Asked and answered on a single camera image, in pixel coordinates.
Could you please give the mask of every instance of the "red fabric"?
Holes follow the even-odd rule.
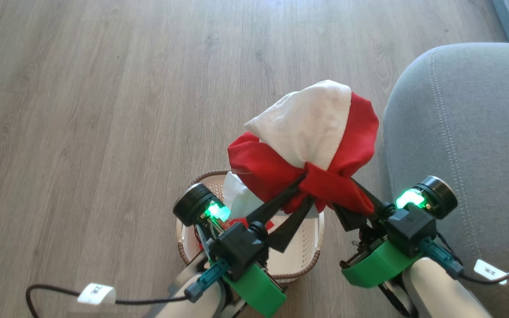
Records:
[[[232,172],[264,202],[307,172],[300,183],[301,193],[284,207],[285,213],[296,211],[309,194],[315,197],[320,212],[327,204],[337,203],[353,212],[370,215],[374,209],[372,203],[350,177],[374,155],[377,130],[378,117],[370,101],[352,93],[345,133],[327,171],[311,163],[305,163],[303,169],[291,166],[250,132],[229,145],[229,163]]]

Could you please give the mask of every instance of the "white fabric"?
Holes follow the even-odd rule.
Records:
[[[239,177],[228,172],[223,181],[223,204],[229,208],[231,214],[229,219],[242,219],[247,217],[256,208],[264,202],[259,199]],[[284,211],[280,210],[277,216],[284,216]],[[317,207],[313,205],[306,216],[306,219],[318,217]]]
[[[351,88],[325,80],[282,97],[245,124],[294,167],[323,170],[337,152],[351,107]]]

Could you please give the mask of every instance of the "basket rim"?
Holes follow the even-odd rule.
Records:
[[[191,185],[194,185],[203,179],[206,179],[208,177],[212,177],[214,175],[225,175],[229,172],[229,170],[211,170],[208,171],[199,177],[196,177]],[[186,252],[184,251],[184,244],[182,242],[182,222],[180,220],[176,219],[176,241],[178,242],[178,253],[180,254],[180,257],[182,258],[182,261],[186,264],[186,266],[190,265],[190,258],[186,255]],[[303,276],[307,274],[317,263],[317,260],[319,260],[319,255],[321,254],[321,245],[323,244],[323,234],[325,232],[325,216],[323,215],[323,212],[319,214],[318,217],[318,229],[317,229],[317,246],[315,247],[315,252],[313,253],[313,258],[309,262],[309,264],[303,269],[299,270],[298,272],[291,273],[291,274],[280,274],[280,275],[272,275],[272,277],[275,280],[288,280],[291,278],[298,278],[300,276]]]

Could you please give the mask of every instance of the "folded garment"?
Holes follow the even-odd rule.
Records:
[[[336,203],[373,212],[350,177],[374,155],[378,117],[350,87],[321,81],[282,97],[245,126],[248,132],[228,147],[229,163],[260,200],[269,201],[305,173],[285,213],[296,211],[307,195],[318,211]]]

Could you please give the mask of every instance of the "white cable label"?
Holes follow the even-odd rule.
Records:
[[[89,284],[78,297],[78,302],[90,305],[99,305],[101,302],[115,304],[117,295],[115,288],[104,284]]]
[[[481,274],[482,276],[488,278],[489,280],[495,280],[507,274],[483,260],[476,261],[475,272]],[[499,284],[506,284],[507,282],[508,280],[504,280],[503,282],[499,282]]]

